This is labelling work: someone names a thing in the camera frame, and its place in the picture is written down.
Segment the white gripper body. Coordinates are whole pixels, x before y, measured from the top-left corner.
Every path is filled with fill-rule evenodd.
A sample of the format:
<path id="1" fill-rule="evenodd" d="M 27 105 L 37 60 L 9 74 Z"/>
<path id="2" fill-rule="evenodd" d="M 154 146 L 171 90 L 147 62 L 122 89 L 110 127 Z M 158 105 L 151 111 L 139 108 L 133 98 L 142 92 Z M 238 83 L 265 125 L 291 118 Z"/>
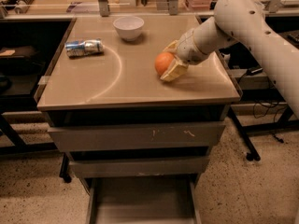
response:
<path id="1" fill-rule="evenodd" d="M 180 37 L 176 54 L 186 64 L 197 65 L 208 58 L 208 54 L 201 51 L 194 40 L 195 31 L 190 29 Z"/>

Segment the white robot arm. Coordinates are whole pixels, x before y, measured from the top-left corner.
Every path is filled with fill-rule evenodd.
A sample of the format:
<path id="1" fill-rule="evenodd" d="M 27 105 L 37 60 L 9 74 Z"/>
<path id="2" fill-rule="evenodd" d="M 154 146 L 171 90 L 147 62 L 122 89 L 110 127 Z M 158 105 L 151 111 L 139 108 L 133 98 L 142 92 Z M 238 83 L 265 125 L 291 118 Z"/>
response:
<path id="1" fill-rule="evenodd" d="M 211 18 L 165 48 L 174 59 L 161 80 L 177 79 L 190 65 L 236 42 L 248 49 L 299 118 L 299 49 L 267 25 L 263 10 L 253 0 L 219 0 Z"/>

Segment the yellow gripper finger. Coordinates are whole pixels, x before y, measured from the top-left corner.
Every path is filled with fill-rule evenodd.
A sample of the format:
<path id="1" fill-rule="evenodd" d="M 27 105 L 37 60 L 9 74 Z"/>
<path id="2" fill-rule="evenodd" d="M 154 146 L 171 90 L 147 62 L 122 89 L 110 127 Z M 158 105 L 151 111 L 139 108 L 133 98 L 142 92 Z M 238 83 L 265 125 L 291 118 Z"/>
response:
<path id="1" fill-rule="evenodd" d="M 188 65 L 184 63 L 182 60 L 174 59 L 166 71 L 161 75 L 160 80 L 165 82 L 171 82 L 178 77 L 184 75 L 188 70 Z"/>
<path id="2" fill-rule="evenodd" d="M 178 41 L 174 40 L 164 48 L 164 52 L 170 52 L 170 53 L 176 54 L 177 46 L 178 46 Z"/>

